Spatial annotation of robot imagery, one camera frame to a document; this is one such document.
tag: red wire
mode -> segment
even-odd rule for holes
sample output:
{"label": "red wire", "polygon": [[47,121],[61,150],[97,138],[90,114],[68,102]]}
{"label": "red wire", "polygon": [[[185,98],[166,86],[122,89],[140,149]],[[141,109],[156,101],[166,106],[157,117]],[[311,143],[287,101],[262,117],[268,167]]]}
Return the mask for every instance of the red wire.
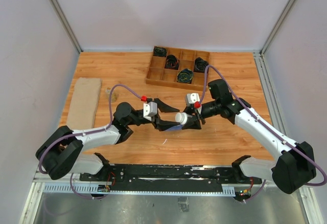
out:
{"label": "red wire", "polygon": [[250,186],[250,188],[249,188],[249,189],[247,189],[248,191],[249,191],[249,190],[251,190],[251,189],[252,189],[252,187],[253,187],[253,184],[254,184],[254,181],[253,181],[253,177],[250,177],[250,181],[251,181],[251,186]]}
{"label": "red wire", "polygon": [[110,174],[108,175],[108,180],[107,180],[106,186],[108,186],[108,181],[109,180],[110,180]]}
{"label": "red wire", "polygon": [[114,173],[112,173],[112,172],[110,172],[110,173],[114,176],[114,179],[113,179],[113,182],[112,182],[112,185],[111,185],[111,186],[113,186],[116,183],[116,176],[115,176]]}

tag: cable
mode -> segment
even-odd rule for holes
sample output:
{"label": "cable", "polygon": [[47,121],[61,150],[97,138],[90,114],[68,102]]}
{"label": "cable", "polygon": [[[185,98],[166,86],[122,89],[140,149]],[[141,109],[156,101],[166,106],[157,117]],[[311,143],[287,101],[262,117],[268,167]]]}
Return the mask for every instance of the cable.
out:
{"label": "cable", "polygon": [[167,54],[167,49],[161,47],[154,47],[153,56],[165,57]]}
{"label": "cable", "polygon": [[110,173],[108,174],[108,179],[107,179],[107,182],[106,182],[106,188],[107,188],[108,191],[110,190],[109,185],[108,185],[109,180],[110,180]]}
{"label": "cable", "polygon": [[193,72],[190,69],[184,69],[177,75],[177,82],[181,83],[192,83]]}
{"label": "cable", "polygon": [[251,197],[249,197],[247,200],[244,200],[244,201],[247,203],[248,201],[254,199],[255,196],[257,196],[257,195],[262,191],[262,189],[263,189],[264,186],[265,186],[265,183],[266,183],[266,180],[264,180],[264,181],[262,182],[261,187],[259,188],[259,190],[258,190],[254,195],[252,195]]}
{"label": "cable", "polygon": [[166,69],[178,70],[179,60],[174,55],[168,55],[165,62]]}
{"label": "cable", "polygon": [[248,192],[248,191],[251,191],[251,189],[252,189],[252,187],[253,187],[253,185],[254,185],[253,177],[250,177],[250,181],[251,181],[251,185],[250,185],[249,188],[247,188],[247,189],[245,189],[245,190],[243,191],[244,193],[245,193],[245,192]]}
{"label": "cable", "polygon": [[205,68],[208,66],[208,64],[209,63],[207,61],[205,61],[201,57],[198,57],[194,61],[194,71],[204,73]]}
{"label": "cable", "polygon": [[111,186],[113,187],[113,185],[116,183],[116,175],[114,174],[114,173],[112,173],[112,172],[110,172],[110,174],[112,174],[113,175],[113,182],[112,182],[112,184],[111,184]]}
{"label": "cable", "polygon": [[[204,85],[203,85],[203,92],[202,92],[202,96],[201,96],[201,99],[200,99],[200,103],[202,103],[203,99],[204,99],[204,95],[205,95],[205,90],[206,90],[206,81],[207,81],[207,72],[208,72],[208,69],[209,68],[212,68],[215,70],[215,72],[217,72],[217,74],[221,77],[221,79],[223,79],[227,86],[228,86],[228,89],[230,90],[231,94],[235,97],[235,99],[244,107],[244,109],[247,110],[247,112],[253,117],[255,118],[255,120],[257,120],[257,117],[256,115],[251,112],[251,110],[242,102],[242,100],[234,93],[234,91],[231,89],[231,87],[229,86],[228,82],[226,81],[226,79],[223,77],[223,75],[212,65],[208,65],[206,68],[205,68],[205,71],[204,71]],[[277,137],[281,142],[284,142],[284,138],[281,137],[279,134],[277,134],[274,130],[272,130],[267,124],[265,124],[263,121],[261,120],[258,120],[258,122],[264,126],[265,129],[267,129],[270,133],[272,133],[275,137]],[[301,152],[300,150],[298,150],[296,147],[292,146],[290,143],[288,143],[287,141],[285,141],[285,145],[287,145],[288,147],[290,147],[291,149],[293,149],[294,151],[296,151],[298,154],[300,154],[303,158],[305,158],[309,163],[311,163],[314,167],[316,167],[320,173],[322,174],[323,176],[323,181],[320,182],[320,183],[306,183],[305,185],[306,186],[311,186],[311,187],[319,187],[319,186],[323,186],[327,183],[327,175],[326,173],[324,172],[324,170],[315,162],[313,161],[311,158],[309,158],[307,155],[305,155],[303,152]]]}

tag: black cable coil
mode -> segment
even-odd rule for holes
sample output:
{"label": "black cable coil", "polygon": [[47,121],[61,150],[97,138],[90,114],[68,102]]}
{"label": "black cable coil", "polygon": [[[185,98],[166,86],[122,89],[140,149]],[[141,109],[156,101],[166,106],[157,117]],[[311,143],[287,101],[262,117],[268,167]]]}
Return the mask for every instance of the black cable coil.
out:
{"label": "black cable coil", "polygon": [[193,72],[190,69],[184,69],[177,75],[177,82],[192,83]]}
{"label": "black cable coil", "polygon": [[204,73],[204,70],[208,64],[209,63],[201,57],[196,58],[194,61],[194,72]]}
{"label": "black cable coil", "polygon": [[167,55],[167,49],[161,47],[154,47],[153,56],[165,57]]}
{"label": "black cable coil", "polygon": [[168,55],[166,58],[165,68],[178,70],[179,60],[174,55]]}

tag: metal floor panel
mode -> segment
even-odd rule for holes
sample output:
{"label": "metal floor panel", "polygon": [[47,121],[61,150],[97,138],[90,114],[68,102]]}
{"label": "metal floor panel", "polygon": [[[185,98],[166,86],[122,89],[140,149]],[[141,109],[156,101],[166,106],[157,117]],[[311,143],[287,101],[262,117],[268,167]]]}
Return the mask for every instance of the metal floor panel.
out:
{"label": "metal floor panel", "polygon": [[287,195],[275,187],[266,188],[247,204],[232,197],[206,196],[190,196],[188,203],[182,212],[178,196],[109,195],[84,200],[67,193],[44,193],[34,223],[306,223],[297,194]]}

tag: white cap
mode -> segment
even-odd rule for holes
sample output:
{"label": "white cap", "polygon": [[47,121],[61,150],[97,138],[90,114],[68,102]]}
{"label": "white cap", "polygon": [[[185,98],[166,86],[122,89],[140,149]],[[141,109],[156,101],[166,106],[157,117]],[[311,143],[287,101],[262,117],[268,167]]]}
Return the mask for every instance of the white cap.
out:
{"label": "white cap", "polygon": [[177,113],[175,116],[175,121],[181,125],[184,125],[188,121],[188,115],[186,113]]}

